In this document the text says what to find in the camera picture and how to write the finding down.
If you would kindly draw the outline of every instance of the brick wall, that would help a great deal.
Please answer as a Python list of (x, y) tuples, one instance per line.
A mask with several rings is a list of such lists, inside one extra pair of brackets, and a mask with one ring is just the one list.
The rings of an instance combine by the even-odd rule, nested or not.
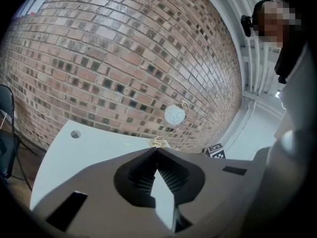
[(68, 119), (151, 138), (170, 131), (166, 106), (184, 100), (186, 124), (167, 138), (200, 152), (241, 104), (231, 36), (208, 0), (46, 0), (13, 21), (1, 79), (17, 125), (48, 148)]

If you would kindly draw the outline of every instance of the black chair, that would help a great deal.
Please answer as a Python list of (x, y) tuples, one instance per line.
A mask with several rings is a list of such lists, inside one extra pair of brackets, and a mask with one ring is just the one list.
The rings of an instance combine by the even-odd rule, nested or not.
[(23, 178), (30, 190), (32, 190), (21, 165), (18, 156), (19, 145), (22, 144), (32, 154), (36, 155), (28, 146), (26, 146), (18, 135), (14, 133), (14, 98), (11, 89), (0, 84), (0, 110), (6, 113), (11, 118), (11, 132), (0, 130), (0, 177), (4, 178), (12, 176), (12, 168), (15, 156), (17, 157)]

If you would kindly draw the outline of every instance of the black slot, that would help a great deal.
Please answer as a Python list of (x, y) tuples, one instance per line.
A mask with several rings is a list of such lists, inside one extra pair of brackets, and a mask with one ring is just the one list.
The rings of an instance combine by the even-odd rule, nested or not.
[(233, 173), (240, 176), (244, 176), (244, 174), (247, 172), (246, 169), (234, 168), (234, 167), (228, 167), (228, 166), (224, 167), (222, 171)]
[(77, 215), (88, 196), (80, 192), (73, 192), (47, 219), (55, 228), (66, 231), (69, 224)]

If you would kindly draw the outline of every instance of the wooden floor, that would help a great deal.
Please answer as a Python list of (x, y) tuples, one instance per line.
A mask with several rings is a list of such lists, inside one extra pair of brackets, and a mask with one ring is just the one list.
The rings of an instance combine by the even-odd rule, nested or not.
[[(11, 131), (9, 125), (6, 122), (4, 123), (2, 129)], [(38, 155), (33, 155), (30, 151), (26, 150), (22, 144), (18, 148), (18, 155), (21, 160), (23, 171), (29, 181), (29, 184), (31, 185), (31, 187), (33, 187), (36, 174), (40, 168), (45, 152), (38, 149), (37, 147), (32, 146), (26, 141), (26, 139), (23, 139), (23, 137), (21, 138), (21, 140)], [(7, 188), (17, 201), (29, 207), (31, 191), (24, 179), (18, 179), (15, 177), (23, 178), (20, 166), (16, 158), (14, 160), (12, 177), (6, 179)]]

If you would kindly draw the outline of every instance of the chair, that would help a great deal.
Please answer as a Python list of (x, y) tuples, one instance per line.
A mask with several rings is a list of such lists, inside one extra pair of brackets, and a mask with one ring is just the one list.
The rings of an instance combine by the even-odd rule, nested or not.
[(14, 133), (14, 98), (11, 89), (0, 84), (0, 110), (4, 111), (5, 120), (8, 115), (11, 118), (11, 132), (1, 130), (0, 128), (0, 176), (1, 178), (9, 178), (12, 175), (12, 168), (15, 156), (17, 157), (23, 178), (30, 190), (32, 190), (21, 165), (18, 156), (19, 145), (22, 144), (27, 150), (37, 156), (28, 146), (26, 146), (18, 135)]

